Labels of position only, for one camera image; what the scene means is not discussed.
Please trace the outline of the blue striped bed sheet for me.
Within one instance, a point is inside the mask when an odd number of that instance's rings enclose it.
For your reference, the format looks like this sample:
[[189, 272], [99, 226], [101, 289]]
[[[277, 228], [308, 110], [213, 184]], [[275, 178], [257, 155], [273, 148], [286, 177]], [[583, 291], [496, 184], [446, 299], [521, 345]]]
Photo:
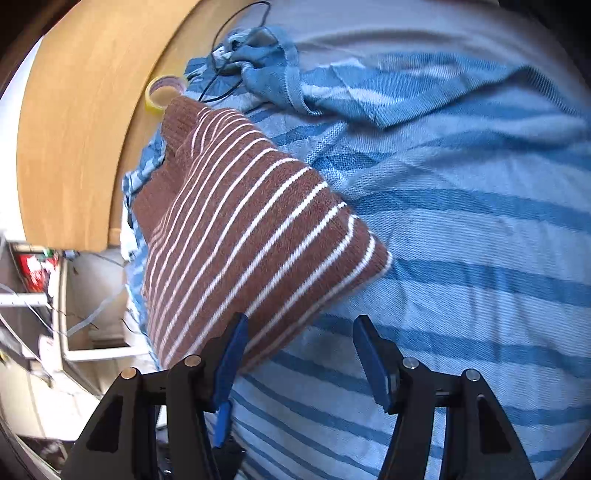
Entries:
[[[318, 171], [392, 256], [230, 393], [242, 479], [374, 479], [396, 420], [353, 345], [367, 315], [436, 372], [478, 370], [536, 479], [590, 428], [590, 92], [526, 22], [466, 30], [273, 12], [188, 63], [183, 95], [247, 119]], [[132, 203], [164, 160], [161, 125], [123, 179]]]

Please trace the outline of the brown white-striped knit sweater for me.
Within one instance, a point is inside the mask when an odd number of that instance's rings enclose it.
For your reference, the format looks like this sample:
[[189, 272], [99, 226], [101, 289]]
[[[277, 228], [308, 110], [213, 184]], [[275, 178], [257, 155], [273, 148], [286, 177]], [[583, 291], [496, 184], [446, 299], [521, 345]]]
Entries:
[[163, 163], [132, 203], [161, 366], [204, 350], [242, 314], [242, 366], [252, 369], [391, 266], [387, 247], [318, 171], [242, 113], [180, 96], [161, 134]]

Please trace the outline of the yellow tape roll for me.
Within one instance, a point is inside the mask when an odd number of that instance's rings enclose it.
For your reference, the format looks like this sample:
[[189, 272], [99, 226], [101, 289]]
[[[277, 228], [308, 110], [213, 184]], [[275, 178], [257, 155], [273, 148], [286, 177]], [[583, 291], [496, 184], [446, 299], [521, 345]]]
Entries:
[[144, 90], [145, 110], [154, 114], [163, 113], [174, 98], [183, 95], [187, 87], [188, 82], [183, 76], [162, 75], [153, 78]]

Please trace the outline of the wooden headboard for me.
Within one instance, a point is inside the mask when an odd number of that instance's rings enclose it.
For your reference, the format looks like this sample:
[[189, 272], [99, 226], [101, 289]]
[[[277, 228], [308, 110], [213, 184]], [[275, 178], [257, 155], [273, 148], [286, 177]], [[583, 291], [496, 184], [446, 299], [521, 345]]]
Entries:
[[159, 117], [143, 96], [207, 54], [236, 1], [82, 1], [45, 36], [20, 110], [22, 239], [99, 252], [119, 241], [121, 181]]

